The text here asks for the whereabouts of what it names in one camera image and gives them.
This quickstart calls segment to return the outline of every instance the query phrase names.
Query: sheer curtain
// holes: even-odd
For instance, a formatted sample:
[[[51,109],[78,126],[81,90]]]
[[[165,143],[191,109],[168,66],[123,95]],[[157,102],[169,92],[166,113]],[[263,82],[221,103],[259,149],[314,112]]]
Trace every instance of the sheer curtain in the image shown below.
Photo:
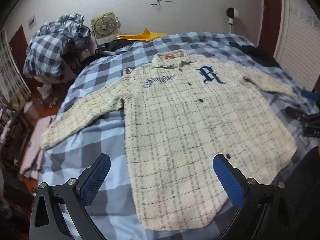
[[[13,60],[5,31],[0,34],[0,92],[16,111],[31,95]]]

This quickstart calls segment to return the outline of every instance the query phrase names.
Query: checkered blanket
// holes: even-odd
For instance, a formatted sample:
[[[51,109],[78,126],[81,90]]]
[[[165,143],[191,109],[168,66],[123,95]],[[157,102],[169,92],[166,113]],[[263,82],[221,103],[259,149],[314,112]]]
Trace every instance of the checkered blanket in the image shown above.
[[[91,33],[83,25],[83,18],[83,15],[71,13],[42,25],[29,42],[23,73],[27,77],[63,80],[62,63],[72,63],[74,68],[76,52],[88,48]]]
[[[81,72],[70,87],[57,118],[84,95],[118,80],[123,73],[129,73],[137,66],[151,62],[156,53],[177,49],[183,49],[187,54],[198,53],[206,57],[216,57],[224,62],[236,61],[264,71],[291,85],[299,94],[298,84],[282,69],[257,64],[251,57],[230,47],[229,42],[252,45],[244,37],[234,34],[182,33],[165,36],[149,43],[137,42],[124,47],[120,50],[126,51],[123,54],[96,60]],[[287,117],[284,109],[287,106],[293,106],[300,107],[307,113],[314,113],[316,106],[301,96],[294,100],[285,95],[261,93],[297,142],[297,152],[289,165],[275,179],[285,181],[304,155],[317,145],[317,142],[314,139],[302,137],[299,122]],[[138,221],[132,199],[124,150],[124,112],[122,110],[104,114],[90,126],[48,150],[44,156],[43,174],[39,178],[39,183],[46,181],[49,185],[58,185],[64,184],[69,178],[77,178],[101,153],[110,156],[112,167],[92,205],[86,207],[86,210],[106,239],[217,239],[236,212],[236,207],[228,201],[212,223],[205,228],[177,231],[145,230]],[[67,209],[62,211],[71,234],[75,239],[80,239]]]

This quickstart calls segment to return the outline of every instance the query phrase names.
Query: door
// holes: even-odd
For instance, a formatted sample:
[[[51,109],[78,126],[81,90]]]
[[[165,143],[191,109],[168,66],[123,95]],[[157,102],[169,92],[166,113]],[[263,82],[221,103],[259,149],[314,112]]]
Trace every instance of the door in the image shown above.
[[[264,0],[259,48],[273,56],[281,21],[281,0]]]
[[[37,94],[38,92],[37,87],[42,87],[43,84],[34,78],[27,78],[22,72],[24,61],[26,60],[26,57],[27,57],[26,52],[28,47],[28,43],[24,35],[22,25],[12,37],[11,41],[9,42],[9,45],[11,47],[13,59],[16,62],[17,68],[23,80],[26,82],[27,86],[30,88],[31,93]]]

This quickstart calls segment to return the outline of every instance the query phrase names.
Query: white plastic bag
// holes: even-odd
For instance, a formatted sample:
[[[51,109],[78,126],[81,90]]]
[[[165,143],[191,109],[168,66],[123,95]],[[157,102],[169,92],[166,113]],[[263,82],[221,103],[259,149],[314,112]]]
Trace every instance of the white plastic bag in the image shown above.
[[[45,100],[52,92],[52,85],[44,84],[42,87],[37,87],[37,90],[42,96],[42,99]]]

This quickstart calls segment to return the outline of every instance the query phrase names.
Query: metal screw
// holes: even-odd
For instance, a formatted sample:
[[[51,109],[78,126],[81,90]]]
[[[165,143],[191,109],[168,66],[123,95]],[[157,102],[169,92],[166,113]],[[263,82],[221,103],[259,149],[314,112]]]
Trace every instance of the metal screw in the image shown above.
[[[248,179],[248,183],[251,184],[251,185],[256,184],[256,180],[253,179],[253,178],[249,178]]]
[[[73,184],[76,183],[76,181],[77,181],[77,180],[76,180],[75,178],[69,179],[69,180],[68,180],[68,184],[69,184],[69,185],[73,185]]]
[[[284,183],[283,182],[279,182],[278,186],[284,188]]]
[[[40,183],[39,188],[44,188],[46,186],[47,186],[47,184],[45,182],[42,182],[42,183]]]

